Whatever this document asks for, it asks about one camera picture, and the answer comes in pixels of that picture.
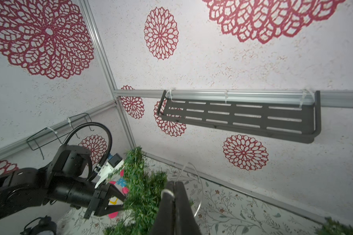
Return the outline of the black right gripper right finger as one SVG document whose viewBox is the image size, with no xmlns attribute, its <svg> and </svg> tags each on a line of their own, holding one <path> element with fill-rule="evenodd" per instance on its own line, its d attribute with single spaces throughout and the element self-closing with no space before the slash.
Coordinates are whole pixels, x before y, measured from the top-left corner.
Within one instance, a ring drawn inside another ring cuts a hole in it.
<svg viewBox="0 0 353 235">
<path fill-rule="evenodd" d="M 183 182 L 175 182 L 175 234 L 176 235 L 201 235 L 198 224 L 192 213 L 188 196 Z"/>
</svg>

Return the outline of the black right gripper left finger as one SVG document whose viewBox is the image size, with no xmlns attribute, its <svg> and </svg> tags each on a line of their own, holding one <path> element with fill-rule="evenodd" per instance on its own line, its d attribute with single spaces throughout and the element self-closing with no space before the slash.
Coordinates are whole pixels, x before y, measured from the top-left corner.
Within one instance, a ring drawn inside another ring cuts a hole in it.
<svg viewBox="0 0 353 235">
<path fill-rule="evenodd" d="M 161 191 L 158 214 L 150 231 L 150 235 L 173 235 L 175 233 L 175 194 L 174 181 L 169 181 Z"/>
</svg>

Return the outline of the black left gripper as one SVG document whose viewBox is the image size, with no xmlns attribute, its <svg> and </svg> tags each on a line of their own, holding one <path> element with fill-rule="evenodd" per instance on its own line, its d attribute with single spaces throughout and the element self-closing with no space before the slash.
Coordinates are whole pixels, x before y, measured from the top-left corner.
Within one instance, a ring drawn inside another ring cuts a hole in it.
<svg viewBox="0 0 353 235">
<path fill-rule="evenodd" d="M 125 201 L 126 196 L 119 189 L 110 183 L 96 186 L 90 179 L 94 173 L 90 154 L 91 151 L 82 146 L 63 144 L 59 147 L 46 171 L 46 199 L 86 208 L 84 219 L 123 211 L 123 205 L 109 204 L 113 197 Z"/>
</svg>

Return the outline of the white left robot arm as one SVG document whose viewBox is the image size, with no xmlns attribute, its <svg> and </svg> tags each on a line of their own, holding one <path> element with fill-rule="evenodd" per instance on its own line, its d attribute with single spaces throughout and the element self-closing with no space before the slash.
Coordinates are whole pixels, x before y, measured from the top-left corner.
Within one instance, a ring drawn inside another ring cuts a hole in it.
<svg viewBox="0 0 353 235">
<path fill-rule="evenodd" d="M 69 141 L 80 129 L 97 126 L 108 136 L 108 146 L 97 165 L 90 158 L 91 151 Z M 85 208 L 84 218 L 105 216 L 124 210 L 122 205 L 110 204 L 115 197 L 125 201 L 126 196 L 113 184 L 93 180 L 104 169 L 112 148 L 110 130 L 98 122 L 88 122 L 73 129 L 60 145 L 54 159 L 46 166 L 23 168 L 0 176 L 0 219 L 30 207 L 49 202 L 63 202 L 73 208 Z"/>
</svg>

